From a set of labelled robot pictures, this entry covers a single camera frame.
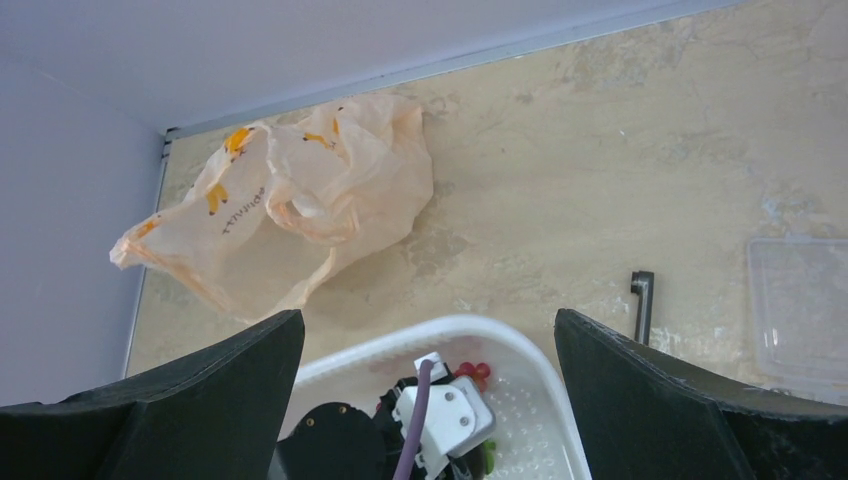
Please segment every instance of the white wall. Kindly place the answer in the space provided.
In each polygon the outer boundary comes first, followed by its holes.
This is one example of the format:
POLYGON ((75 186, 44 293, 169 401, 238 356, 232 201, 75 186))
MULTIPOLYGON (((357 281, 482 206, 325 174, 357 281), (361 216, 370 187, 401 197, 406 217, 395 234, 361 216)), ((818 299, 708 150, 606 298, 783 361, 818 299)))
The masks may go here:
POLYGON ((140 270, 109 249, 152 212, 162 137, 0 52, 0 405, 122 377, 140 270))
POLYGON ((0 46, 163 131, 577 25, 727 0, 2 3, 0 46))

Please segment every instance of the perforated basket bottom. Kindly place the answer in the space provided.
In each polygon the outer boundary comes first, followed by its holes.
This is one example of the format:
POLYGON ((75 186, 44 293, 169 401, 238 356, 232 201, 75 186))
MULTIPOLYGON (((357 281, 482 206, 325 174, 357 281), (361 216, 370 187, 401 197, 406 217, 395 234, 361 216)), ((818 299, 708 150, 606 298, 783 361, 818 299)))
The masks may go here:
POLYGON ((498 378, 484 394, 495 412, 494 471, 486 478, 560 480, 568 475, 560 420, 544 395, 518 378, 498 378))

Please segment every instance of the red berries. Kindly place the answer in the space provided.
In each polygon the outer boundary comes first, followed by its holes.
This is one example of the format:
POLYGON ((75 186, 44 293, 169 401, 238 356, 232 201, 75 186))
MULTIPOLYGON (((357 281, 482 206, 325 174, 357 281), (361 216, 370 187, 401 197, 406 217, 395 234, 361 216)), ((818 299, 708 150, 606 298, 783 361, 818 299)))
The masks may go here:
POLYGON ((459 364, 459 368, 454 373, 454 376, 461 377, 465 375, 466 377, 473 377, 476 372, 477 368, 474 367, 473 363, 462 362, 459 364))
POLYGON ((487 388, 489 388, 489 382, 486 381, 487 378, 492 374, 492 369, 489 367, 489 364, 485 362, 478 363, 476 366, 470 362, 462 362, 459 364, 459 368, 454 372, 454 376, 461 377, 471 377, 474 380, 474 383, 477 385, 477 388, 481 392, 485 392, 487 388))
POLYGON ((492 374, 492 369, 489 368, 487 363, 478 363, 477 364, 477 376, 481 378, 489 378, 489 375, 492 374))

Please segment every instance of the yellow print on bag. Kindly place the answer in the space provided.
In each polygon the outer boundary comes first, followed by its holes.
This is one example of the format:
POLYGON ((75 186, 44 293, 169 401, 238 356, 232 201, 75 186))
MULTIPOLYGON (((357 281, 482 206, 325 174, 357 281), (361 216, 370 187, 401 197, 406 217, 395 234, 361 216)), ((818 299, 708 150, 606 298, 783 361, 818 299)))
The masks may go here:
POLYGON ((304 133, 303 134, 303 141, 308 142, 310 140, 318 142, 321 145, 324 145, 324 148, 326 148, 327 150, 332 150, 336 146, 336 142, 329 142, 328 143, 327 140, 325 140, 324 137, 322 137, 321 135, 315 135, 314 133, 304 133))
POLYGON ((224 140, 224 152, 230 154, 230 163, 235 162, 236 158, 244 155, 245 147, 250 143, 247 137, 253 132, 254 128, 239 128, 226 140, 224 140))
POLYGON ((216 183, 209 189, 209 193, 206 194, 206 201, 209 203, 209 215, 215 215, 218 213, 218 206, 220 203, 227 203, 230 197, 227 195, 227 189, 223 187, 220 183, 216 183))
POLYGON ((160 218, 162 218, 162 215, 158 215, 158 214, 157 214, 157 215, 156 215, 156 218, 154 218, 153 220, 148 221, 147 223, 145 223, 144 225, 142 225, 141 227, 139 227, 139 228, 138 228, 138 231, 136 231, 136 235, 137 235, 137 237, 138 237, 138 238, 142 238, 142 237, 144 237, 145 235, 147 235, 148 233, 150 233, 150 232, 151 232, 154 228, 158 227, 158 226, 159 226, 159 221, 160 221, 159 219, 160 219, 160 218))

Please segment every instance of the cable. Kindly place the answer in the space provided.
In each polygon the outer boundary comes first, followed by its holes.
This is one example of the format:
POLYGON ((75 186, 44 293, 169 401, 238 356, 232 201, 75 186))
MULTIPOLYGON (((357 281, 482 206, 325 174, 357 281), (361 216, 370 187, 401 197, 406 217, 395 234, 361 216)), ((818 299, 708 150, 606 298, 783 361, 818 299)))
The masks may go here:
POLYGON ((412 418, 406 430, 406 440, 400 452, 398 466, 392 480, 409 480, 412 466, 415 465, 415 454, 421 444, 421 433, 424 430, 424 418, 427 416, 427 404, 430 402, 430 371, 433 362, 424 360, 418 367, 418 392, 415 394, 415 405, 412 407, 412 418))

